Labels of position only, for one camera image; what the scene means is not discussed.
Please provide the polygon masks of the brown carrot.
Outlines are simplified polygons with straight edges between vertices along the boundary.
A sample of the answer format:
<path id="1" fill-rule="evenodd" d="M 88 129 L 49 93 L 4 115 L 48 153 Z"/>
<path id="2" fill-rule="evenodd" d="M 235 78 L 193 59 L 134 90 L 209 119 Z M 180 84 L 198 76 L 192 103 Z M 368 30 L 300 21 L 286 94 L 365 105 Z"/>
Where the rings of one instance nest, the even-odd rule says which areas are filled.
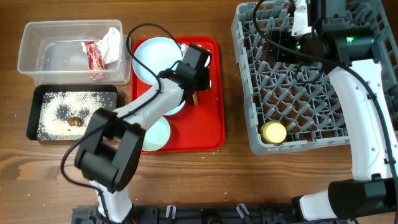
<path id="1" fill-rule="evenodd" d="M 197 96 L 197 94 L 194 93 L 194 94 L 192 95 L 192 98 L 193 98 L 193 103 L 194 103 L 195 105 L 197 105 L 197 104 L 198 104 L 198 96 Z"/>

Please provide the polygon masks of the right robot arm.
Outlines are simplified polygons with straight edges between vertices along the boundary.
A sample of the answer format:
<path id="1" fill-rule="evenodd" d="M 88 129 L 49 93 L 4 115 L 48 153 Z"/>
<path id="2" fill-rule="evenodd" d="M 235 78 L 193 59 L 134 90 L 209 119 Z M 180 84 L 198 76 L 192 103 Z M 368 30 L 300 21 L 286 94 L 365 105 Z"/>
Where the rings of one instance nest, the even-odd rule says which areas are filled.
<path id="1" fill-rule="evenodd" d="M 352 178 L 298 198 L 306 221 L 348 220 L 397 211 L 397 137 L 382 85 L 374 1 L 292 1 L 290 31 L 264 37 L 276 62 L 320 62 L 335 90 L 348 131 Z"/>

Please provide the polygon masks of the brown food scrap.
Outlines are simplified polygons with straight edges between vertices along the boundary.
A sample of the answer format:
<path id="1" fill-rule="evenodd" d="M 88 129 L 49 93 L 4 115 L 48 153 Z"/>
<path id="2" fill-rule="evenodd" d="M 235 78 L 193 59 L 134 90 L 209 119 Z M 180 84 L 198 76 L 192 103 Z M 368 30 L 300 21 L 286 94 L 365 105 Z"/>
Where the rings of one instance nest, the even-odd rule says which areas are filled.
<path id="1" fill-rule="evenodd" d="M 83 125 L 83 120 L 77 116 L 68 119 L 67 122 L 70 126 L 81 127 Z"/>

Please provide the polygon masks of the white bowl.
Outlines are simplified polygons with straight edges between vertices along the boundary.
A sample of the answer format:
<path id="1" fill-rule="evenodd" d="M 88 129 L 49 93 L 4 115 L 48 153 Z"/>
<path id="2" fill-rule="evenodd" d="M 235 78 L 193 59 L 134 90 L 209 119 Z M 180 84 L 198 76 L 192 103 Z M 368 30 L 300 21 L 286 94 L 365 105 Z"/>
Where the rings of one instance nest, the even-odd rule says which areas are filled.
<path id="1" fill-rule="evenodd" d="M 177 114 L 180 110 L 183 109 L 183 107 L 185 106 L 186 101 L 183 101 L 182 103 L 180 103 L 176 108 L 168 111 L 165 116 L 173 116 L 175 114 Z"/>

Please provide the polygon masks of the white tissue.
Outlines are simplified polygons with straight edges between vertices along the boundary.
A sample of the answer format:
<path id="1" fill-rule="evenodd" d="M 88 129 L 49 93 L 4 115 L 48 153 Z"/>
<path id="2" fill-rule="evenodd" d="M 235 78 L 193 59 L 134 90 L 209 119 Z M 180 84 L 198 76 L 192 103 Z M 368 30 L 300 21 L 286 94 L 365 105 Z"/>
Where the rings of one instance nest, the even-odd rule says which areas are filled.
<path id="1" fill-rule="evenodd" d="M 116 62 L 119 59 L 121 36 L 115 27 L 108 29 L 108 33 L 99 41 L 95 42 L 96 48 L 100 52 L 104 65 Z"/>

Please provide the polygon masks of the red snack wrapper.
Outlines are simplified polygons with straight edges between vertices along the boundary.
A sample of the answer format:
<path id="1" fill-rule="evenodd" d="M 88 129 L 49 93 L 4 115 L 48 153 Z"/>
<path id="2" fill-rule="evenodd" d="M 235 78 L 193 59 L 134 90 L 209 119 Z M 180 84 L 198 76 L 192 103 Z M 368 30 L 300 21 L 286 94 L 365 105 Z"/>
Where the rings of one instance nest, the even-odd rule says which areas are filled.
<path id="1" fill-rule="evenodd" d="M 88 67 L 91 71 L 90 80 L 98 81 L 106 78 L 106 73 L 104 72 L 104 63 L 102 56 L 94 41 L 86 41 L 83 43 L 83 48 L 86 50 L 88 57 Z"/>

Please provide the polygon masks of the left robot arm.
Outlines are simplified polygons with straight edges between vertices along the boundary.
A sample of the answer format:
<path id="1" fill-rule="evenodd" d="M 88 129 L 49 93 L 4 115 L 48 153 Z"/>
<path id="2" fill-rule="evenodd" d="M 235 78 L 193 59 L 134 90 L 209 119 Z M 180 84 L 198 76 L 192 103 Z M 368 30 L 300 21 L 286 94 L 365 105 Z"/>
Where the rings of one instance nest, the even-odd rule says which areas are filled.
<path id="1" fill-rule="evenodd" d="M 168 111 L 194 92 L 210 89 L 210 51 L 190 44 L 181 60 L 155 75 L 156 83 L 126 106 L 96 110 L 76 143 L 75 167 L 90 181 L 99 201 L 95 220 L 133 222 L 127 185 L 138 167 L 144 136 Z"/>

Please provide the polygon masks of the white rice pile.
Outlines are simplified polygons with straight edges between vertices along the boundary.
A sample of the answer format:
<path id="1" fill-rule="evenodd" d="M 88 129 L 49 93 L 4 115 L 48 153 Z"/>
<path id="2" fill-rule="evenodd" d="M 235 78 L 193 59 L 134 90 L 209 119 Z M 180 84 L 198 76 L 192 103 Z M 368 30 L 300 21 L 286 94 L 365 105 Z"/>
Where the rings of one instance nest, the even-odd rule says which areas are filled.
<path id="1" fill-rule="evenodd" d="M 37 139 L 41 141 L 77 140 L 87 129 L 93 113 L 99 108 L 116 108 L 118 94 L 110 91 L 47 92 L 40 109 Z M 70 126 L 68 119 L 77 116 L 81 127 Z"/>

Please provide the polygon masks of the green bowl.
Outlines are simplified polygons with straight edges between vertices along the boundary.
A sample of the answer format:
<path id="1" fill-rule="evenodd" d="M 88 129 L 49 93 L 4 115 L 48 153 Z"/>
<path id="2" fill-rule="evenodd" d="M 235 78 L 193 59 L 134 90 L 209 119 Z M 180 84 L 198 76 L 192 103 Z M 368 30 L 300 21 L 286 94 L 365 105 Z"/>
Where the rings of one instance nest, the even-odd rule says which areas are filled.
<path id="1" fill-rule="evenodd" d="M 161 117 L 146 132 L 142 150 L 153 152 L 163 148 L 169 141 L 171 128 L 169 122 Z"/>

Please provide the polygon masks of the white plastic spoon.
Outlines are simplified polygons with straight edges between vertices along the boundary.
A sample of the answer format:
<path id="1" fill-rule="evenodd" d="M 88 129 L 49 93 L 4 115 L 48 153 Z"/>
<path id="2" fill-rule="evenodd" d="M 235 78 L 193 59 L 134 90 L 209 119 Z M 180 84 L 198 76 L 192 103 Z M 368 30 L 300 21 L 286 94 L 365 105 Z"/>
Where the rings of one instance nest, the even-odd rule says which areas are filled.
<path id="1" fill-rule="evenodd" d="M 207 49 L 207 51 L 210 53 L 206 62 L 205 62 L 205 68 L 209 71 L 210 70 L 210 63 L 212 61 L 212 53 L 210 50 Z M 208 89 L 211 88 L 211 79 L 209 79 L 209 85 L 208 85 Z"/>

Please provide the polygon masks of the light blue plate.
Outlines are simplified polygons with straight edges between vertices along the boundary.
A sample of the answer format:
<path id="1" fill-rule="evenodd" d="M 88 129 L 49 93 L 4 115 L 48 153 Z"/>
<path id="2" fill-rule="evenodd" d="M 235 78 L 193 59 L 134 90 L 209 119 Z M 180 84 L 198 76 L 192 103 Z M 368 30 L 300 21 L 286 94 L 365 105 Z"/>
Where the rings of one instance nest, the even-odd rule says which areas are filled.
<path id="1" fill-rule="evenodd" d="M 167 37 L 154 37 L 143 41 L 134 52 L 135 58 L 156 75 L 183 58 L 183 48 Z"/>

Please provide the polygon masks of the yellow plastic cup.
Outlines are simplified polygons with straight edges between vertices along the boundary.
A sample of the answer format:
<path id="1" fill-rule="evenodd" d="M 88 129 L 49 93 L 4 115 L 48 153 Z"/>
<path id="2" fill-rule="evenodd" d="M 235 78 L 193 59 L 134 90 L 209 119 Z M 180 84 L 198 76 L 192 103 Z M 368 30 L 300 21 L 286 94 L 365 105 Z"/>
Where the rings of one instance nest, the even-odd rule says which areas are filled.
<path id="1" fill-rule="evenodd" d="M 261 139 L 264 143 L 280 144 L 287 136 L 285 126 L 276 121 L 269 121 L 261 127 Z"/>

